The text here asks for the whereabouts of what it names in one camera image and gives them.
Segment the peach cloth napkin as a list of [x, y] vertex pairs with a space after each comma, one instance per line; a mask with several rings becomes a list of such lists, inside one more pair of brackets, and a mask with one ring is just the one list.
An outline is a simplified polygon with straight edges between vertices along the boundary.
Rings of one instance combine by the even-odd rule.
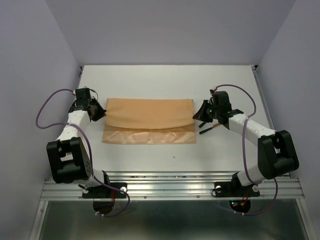
[[109, 98], [102, 135], [105, 144], [195, 144], [192, 99]]

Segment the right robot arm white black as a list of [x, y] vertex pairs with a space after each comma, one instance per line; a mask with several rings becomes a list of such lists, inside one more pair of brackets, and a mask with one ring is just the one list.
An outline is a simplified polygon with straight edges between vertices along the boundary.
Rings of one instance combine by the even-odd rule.
[[[300, 163], [291, 134], [286, 130], [276, 131], [265, 127], [244, 114], [232, 109], [226, 91], [211, 90], [211, 97], [204, 100], [194, 120], [218, 123], [242, 136], [242, 157], [244, 170], [236, 173], [230, 182], [231, 192], [242, 195], [252, 184], [260, 184], [284, 174], [295, 171]], [[257, 147], [256, 165], [247, 166], [246, 140]]]

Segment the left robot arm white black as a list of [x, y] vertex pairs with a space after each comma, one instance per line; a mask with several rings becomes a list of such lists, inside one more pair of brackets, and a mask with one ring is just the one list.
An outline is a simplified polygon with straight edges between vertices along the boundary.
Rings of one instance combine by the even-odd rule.
[[48, 142], [47, 156], [53, 180], [57, 184], [79, 184], [93, 188], [100, 197], [111, 193], [111, 184], [104, 180], [105, 174], [95, 170], [86, 127], [106, 116], [106, 110], [91, 95], [90, 88], [78, 88], [72, 93], [75, 100], [68, 110], [67, 123], [55, 141]]

